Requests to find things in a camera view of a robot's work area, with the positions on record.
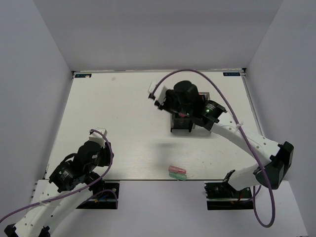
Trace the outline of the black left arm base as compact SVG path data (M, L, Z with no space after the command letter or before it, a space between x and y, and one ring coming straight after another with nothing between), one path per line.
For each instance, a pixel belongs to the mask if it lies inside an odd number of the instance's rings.
M103 181L93 190L93 195L81 203L77 209L116 210L119 203L119 181Z

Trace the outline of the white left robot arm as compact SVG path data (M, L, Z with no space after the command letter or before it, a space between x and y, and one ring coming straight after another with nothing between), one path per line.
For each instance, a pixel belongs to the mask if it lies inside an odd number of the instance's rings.
M114 154L107 140L86 141L76 153L66 156L51 174L38 201L25 207L27 213L8 225L8 237L50 237L61 222L91 198L111 192L96 167L110 168Z

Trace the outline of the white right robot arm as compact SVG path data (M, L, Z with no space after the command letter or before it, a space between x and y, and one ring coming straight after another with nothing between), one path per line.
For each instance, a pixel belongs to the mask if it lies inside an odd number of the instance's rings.
M192 123L226 138L260 161L260 164L233 170L225 177L223 192L229 197L249 186L262 185L276 190L291 167L294 153L291 143L279 144L235 122L225 107L204 99L190 81L181 81L173 89L163 87L155 105L160 110L189 118Z

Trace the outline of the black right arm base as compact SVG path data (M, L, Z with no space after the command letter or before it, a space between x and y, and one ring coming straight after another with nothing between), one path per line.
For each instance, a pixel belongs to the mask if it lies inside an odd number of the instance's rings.
M236 191L228 180L235 172L227 173L222 181L205 182L207 210L253 210L252 192L250 188Z

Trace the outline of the white slotted organizer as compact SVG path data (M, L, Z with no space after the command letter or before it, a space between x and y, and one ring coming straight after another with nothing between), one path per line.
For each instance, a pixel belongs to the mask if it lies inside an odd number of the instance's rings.
M207 131L211 131L214 124L213 110L214 107L209 100L209 93L199 93L193 106L193 123Z

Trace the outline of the black slotted organizer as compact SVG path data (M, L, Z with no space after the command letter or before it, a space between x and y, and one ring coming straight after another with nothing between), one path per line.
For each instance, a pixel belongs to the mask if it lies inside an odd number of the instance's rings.
M195 128L195 124L188 116L181 116L179 114L170 115L170 132L174 130L187 130L191 132Z

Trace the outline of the right blue table label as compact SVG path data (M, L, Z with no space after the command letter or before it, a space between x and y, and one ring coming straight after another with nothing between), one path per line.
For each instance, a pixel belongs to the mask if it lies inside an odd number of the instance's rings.
M223 76L225 77L240 77L239 72L223 72Z

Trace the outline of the blue table label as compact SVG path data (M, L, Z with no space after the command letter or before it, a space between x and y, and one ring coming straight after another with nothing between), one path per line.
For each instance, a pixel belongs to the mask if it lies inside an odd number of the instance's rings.
M240 77L239 72L223 72L223 76L225 77Z
M92 74L75 74L75 78L90 78Z

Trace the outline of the pink translucent eraser case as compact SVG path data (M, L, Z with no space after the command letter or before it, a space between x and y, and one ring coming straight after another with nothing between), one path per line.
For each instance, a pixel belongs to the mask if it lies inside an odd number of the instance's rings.
M185 169L179 168L179 167L176 167L176 166L172 166L172 165L170 165L168 167L168 171L169 172L173 172L173 173L186 174L186 170Z

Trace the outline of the green translucent eraser case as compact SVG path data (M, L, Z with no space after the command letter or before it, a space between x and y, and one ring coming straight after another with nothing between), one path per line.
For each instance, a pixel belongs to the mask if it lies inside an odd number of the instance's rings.
M169 172L169 177L176 180L181 180L181 181L187 180L186 174L181 174L181 173L176 173L176 172Z

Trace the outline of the left blue table label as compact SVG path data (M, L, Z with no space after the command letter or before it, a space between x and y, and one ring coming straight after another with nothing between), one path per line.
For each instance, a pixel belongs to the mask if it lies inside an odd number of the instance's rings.
M75 74L75 78L90 78L92 74Z

